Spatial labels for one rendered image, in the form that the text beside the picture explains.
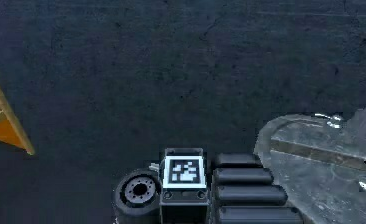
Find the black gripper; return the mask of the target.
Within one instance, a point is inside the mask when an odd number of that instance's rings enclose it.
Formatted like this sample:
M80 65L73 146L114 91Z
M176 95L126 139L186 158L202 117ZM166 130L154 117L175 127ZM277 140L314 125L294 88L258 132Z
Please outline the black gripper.
M161 184L158 173L136 169L112 191L113 224L160 224Z

